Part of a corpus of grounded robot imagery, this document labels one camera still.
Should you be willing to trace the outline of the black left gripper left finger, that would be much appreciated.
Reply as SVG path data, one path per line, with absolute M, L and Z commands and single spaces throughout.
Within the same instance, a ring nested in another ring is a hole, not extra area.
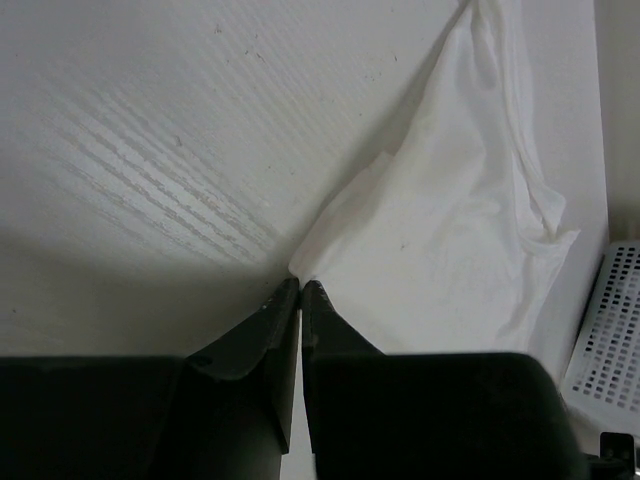
M 299 283 L 196 353 L 5 357 L 5 479 L 275 479 L 290 448 Z

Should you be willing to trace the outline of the white tank top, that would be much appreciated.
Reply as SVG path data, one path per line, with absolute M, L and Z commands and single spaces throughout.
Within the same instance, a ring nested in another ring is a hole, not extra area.
M 386 353 L 527 351 L 576 239 L 533 138 L 518 1 L 472 1 L 400 148 L 327 205 L 291 259 Z

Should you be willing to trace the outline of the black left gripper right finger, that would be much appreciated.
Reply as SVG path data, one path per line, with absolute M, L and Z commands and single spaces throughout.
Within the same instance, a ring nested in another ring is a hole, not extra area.
M 584 479 L 553 380 L 513 352 L 387 355 L 301 294 L 304 400 L 321 479 Z

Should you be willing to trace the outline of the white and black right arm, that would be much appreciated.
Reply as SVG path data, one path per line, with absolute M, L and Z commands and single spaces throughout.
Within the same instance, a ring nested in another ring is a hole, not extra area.
M 599 454 L 587 454 L 592 480 L 634 480 L 639 478 L 639 447 L 631 434 L 602 432 Z

